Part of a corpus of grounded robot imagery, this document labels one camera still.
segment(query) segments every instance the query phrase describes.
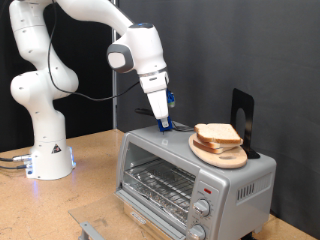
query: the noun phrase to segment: round wooden board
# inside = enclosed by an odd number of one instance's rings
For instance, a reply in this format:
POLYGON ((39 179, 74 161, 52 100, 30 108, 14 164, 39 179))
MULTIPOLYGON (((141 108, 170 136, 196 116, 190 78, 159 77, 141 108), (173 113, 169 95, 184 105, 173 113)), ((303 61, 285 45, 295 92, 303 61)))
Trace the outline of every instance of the round wooden board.
POLYGON ((220 168, 239 168, 246 164, 247 154, 242 147, 236 147, 221 154, 206 152, 193 145, 193 139, 196 133, 189 138, 189 146, 193 153, 201 160, 220 168))

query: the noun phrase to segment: red button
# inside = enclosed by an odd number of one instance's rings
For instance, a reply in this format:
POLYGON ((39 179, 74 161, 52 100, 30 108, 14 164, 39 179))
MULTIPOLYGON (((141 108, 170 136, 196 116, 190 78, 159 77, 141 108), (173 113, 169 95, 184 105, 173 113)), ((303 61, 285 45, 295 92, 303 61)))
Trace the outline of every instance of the red button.
POLYGON ((206 192, 206 193, 209 193, 209 194, 211 194, 211 191, 209 190, 209 189, 204 189, 204 191, 206 192))

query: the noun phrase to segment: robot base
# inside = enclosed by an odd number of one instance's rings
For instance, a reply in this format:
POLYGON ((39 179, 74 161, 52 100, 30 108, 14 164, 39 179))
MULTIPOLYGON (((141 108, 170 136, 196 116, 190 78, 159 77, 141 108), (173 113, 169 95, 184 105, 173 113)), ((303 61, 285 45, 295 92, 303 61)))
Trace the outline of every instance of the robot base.
POLYGON ((66 140, 55 142, 35 142, 30 149, 32 164, 26 169, 27 178, 55 180, 63 178, 75 167, 72 148, 66 140))

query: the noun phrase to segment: toast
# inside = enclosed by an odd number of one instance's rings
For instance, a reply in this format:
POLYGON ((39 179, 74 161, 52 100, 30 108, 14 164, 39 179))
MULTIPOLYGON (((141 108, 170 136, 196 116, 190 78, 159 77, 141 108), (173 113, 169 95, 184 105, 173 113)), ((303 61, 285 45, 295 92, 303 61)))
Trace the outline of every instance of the toast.
POLYGON ((228 151, 228 150, 231 150, 231 149, 237 147, 237 146, 233 146, 233 147, 210 148, 210 147, 205 146, 199 139, 197 139, 197 137, 195 137, 195 139, 193 139, 193 145, 196 146, 197 148, 202 149, 203 151, 215 153, 215 154, 220 154, 220 153, 223 153, 225 151, 228 151))
POLYGON ((241 144, 237 131, 230 124, 223 123, 210 123, 210 124, 197 124, 194 127, 197 132, 197 137, 200 141, 208 143, 222 143, 222 144, 241 144))
POLYGON ((242 139, 241 139, 240 143, 216 143, 216 142, 202 142, 202 141, 200 141, 200 139, 197 136, 195 136, 195 140, 199 144, 202 144, 205 147, 214 148, 214 149, 217 149, 217 148, 234 148, 234 147, 237 147, 237 146, 240 146, 240 145, 243 144, 243 140, 242 139))

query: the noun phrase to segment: control knob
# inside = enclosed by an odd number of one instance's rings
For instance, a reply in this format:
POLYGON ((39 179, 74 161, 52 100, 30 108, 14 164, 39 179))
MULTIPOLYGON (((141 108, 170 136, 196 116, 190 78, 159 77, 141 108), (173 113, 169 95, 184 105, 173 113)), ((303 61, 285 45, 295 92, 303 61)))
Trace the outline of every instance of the control knob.
POLYGON ((203 199, 194 203, 193 209, 203 217, 208 216, 210 211, 209 203, 203 199))
POLYGON ((204 240, 206 232, 200 225, 194 225, 187 233, 188 240, 204 240))

